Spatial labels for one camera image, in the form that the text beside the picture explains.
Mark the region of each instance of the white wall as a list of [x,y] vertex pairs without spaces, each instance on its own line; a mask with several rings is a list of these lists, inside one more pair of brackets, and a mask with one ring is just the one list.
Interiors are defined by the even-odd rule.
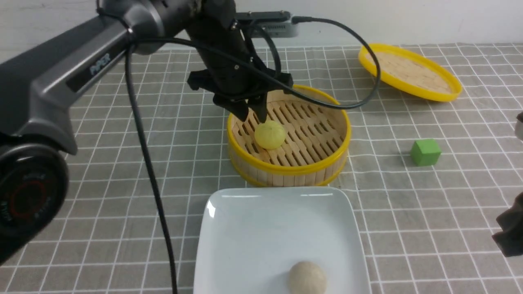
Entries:
[[[95,0],[0,0],[0,60],[93,17],[94,6]],[[522,0],[237,0],[237,10],[331,18],[369,42],[523,41]],[[338,28],[306,24],[299,37],[277,40],[277,45],[355,42]]]

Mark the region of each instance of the green cube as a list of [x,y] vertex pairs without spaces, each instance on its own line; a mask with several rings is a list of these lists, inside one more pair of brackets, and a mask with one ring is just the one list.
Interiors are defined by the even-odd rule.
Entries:
[[434,139],[416,140],[411,149],[411,157],[417,166],[433,165],[438,162],[441,149]]

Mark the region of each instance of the bamboo steamer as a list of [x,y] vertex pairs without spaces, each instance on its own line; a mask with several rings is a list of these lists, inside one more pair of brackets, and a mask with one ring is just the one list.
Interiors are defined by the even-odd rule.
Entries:
[[[306,86],[294,89],[338,104],[316,89]],[[283,145],[274,150],[265,150],[254,140],[258,120],[252,111],[245,122],[229,115],[229,156],[246,181],[262,187],[324,186],[336,178],[348,155],[350,121],[345,111],[272,91],[267,96],[267,112],[267,119],[280,122],[287,131]]]

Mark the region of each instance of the black cable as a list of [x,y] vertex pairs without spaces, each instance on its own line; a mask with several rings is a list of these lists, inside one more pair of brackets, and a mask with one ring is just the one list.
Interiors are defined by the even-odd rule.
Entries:
[[149,149],[147,148],[147,139],[145,138],[145,133],[143,131],[142,118],[140,116],[140,110],[138,108],[138,103],[136,101],[136,93],[134,92],[134,85],[132,81],[131,74],[131,57],[132,52],[134,52],[135,45],[131,45],[126,52],[126,65],[125,65],[125,75],[127,83],[127,91],[129,93],[129,102],[131,103],[132,112],[134,115],[134,122],[136,123],[136,130],[138,133],[138,138],[140,140],[140,146],[142,147],[143,159],[145,161],[145,166],[147,168],[147,173],[149,174],[149,179],[151,180],[151,186],[153,188],[154,201],[156,201],[156,208],[158,210],[158,216],[160,218],[160,224],[162,225],[162,231],[165,238],[165,243],[167,245],[167,254],[169,255],[169,267],[170,267],[170,279],[171,285],[173,287],[173,294],[178,293],[178,287],[176,286],[176,265],[174,262],[174,252],[173,245],[170,241],[169,229],[167,228],[167,221],[165,220],[165,212],[162,204],[162,199],[160,197],[160,189],[158,188],[158,182],[156,176],[154,175],[153,163],[151,161],[151,156],[149,154]]
[[278,53],[278,49],[276,49],[276,45],[272,41],[272,38],[269,36],[269,33],[267,33],[258,24],[251,24],[250,29],[248,29],[248,31],[249,31],[249,35],[251,34],[251,31],[258,32],[258,34],[260,34],[260,36],[267,42],[267,45],[269,46],[270,54],[272,55],[272,59],[274,60],[274,70],[276,71],[275,78],[278,77],[281,73],[280,53]]
[[[354,34],[357,36],[357,39],[358,40],[363,40],[359,35],[357,35],[355,32]],[[373,96],[374,94],[377,92],[378,88],[379,88],[379,83],[380,83],[380,79],[381,79],[381,69],[380,69],[380,66],[379,66],[379,62],[378,62],[378,58],[376,57],[376,55],[374,54],[374,52],[372,51],[372,49],[370,48],[370,46],[365,42],[363,41],[362,44],[363,46],[369,51],[372,59],[374,60],[375,64],[376,64],[376,68],[377,68],[377,75],[376,75],[376,82],[374,84],[374,87],[372,88],[370,94],[365,98],[363,99],[362,101],[359,101],[357,103],[354,103],[354,104],[350,104],[350,105],[338,105],[338,104],[331,104],[331,103],[326,103],[326,102],[323,102],[321,100],[317,100],[317,99],[314,99],[314,98],[311,98],[305,94],[302,94],[301,92],[299,91],[296,91],[295,89],[287,86],[286,84],[278,81],[277,79],[273,78],[272,76],[254,68],[253,66],[251,66],[250,64],[234,57],[234,56],[231,56],[227,53],[224,53],[223,51],[221,50],[218,50],[216,48],[213,48],[211,46],[208,46],[204,43],[200,43],[198,41],[189,41],[189,40],[185,40],[185,39],[179,39],[179,38],[149,38],[149,39],[141,39],[141,40],[137,40],[137,43],[172,43],[172,44],[179,44],[179,45],[185,45],[185,46],[189,46],[189,47],[194,47],[196,49],[200,49],[200,50],[206,50],[208,52],[211,52],[211,53],[214,53],[220,57],[223,57],[229,61],[232,61],[234,63],[236,63],[237,65],[239,66],[242,66],[244,67],[245,69],[247,69],[248,71],[250,71],[252,74],[258,76],[259,78],[262,78],[264,80],[266,80],[267,82],[271,83],[271,84],[274,84],[274,85],[277,85],[280,89],[284,89],[285,91],[288,91],[290,92],[292,95],[302,99],[302,100],[305,100],[309,103],[312,103],[312,104],[316,104],[316,105],[319,105],[319,106],[322,106],[322,107],[326,107],[326,108],[333,108],[333,109],[353,109],[353,108],[357,108],[357,107],[360,107],[362,105],[364,105],[365,103],[367,103]]]
[[242,28],[245,43],[247,45],[247,49],[251,52],[253,55],[253,58],[259,57],[256,55],[256,49],[254,49],[253,41],[252,41],[252,32],[257,31],[258,34],[267,42],[267,45],[269,46],[270,54],[272,55],[272,59],[274,60],[274,78],[277,78],[281,73],[281,59],[280,59],[280,53],[278,53],[278,49],[276,49],[276,45],[272,41],[272,38],[269,36],[269,34],[257,24],[257,19],[253,20],[249,25]]
[[337,22],[335,20],[331,20],[331,19],[315,18],[315,17],[309,17],[309,16],[293,16],[291,21],[293,24],[299,24],[301,22],[322,22],[325,24],[334,25],[338,28],[343,29],[344,31],[348,32],[349,34],[351,34],[369,52],[370,56],[372,57],[372,60],[374,61],[374,64],[376,65],[376,82],[374,84],[374,87],[372,88],[370,94],[365,99],[363,99],[360,102],[350,105],[350,108],[346,108],[346,109],[360,107],[360,106],[366,104],[376,94],[376,92],[378,91],[379,85],[380,85],[380,81],[381,81],[381,66],[378,61],[378,58],[376,57],[376,54],[374,54],[374,51],[370,48],[370,46],[367,44],[367,42],[365,42],[365,40],[363,40],[363,38],[360,35],[358,35],[355,31],[353,31],[351,28],[347,27],[346,25],[344,25],[340,22]]

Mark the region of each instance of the white plate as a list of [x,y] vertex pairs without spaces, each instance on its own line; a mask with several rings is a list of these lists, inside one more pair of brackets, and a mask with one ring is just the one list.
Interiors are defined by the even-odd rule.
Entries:
[[354,212],[330,187],[226,189],[207,202],[194,294],[289,294],[299,261],[326,273],[326,294],[368,294]]

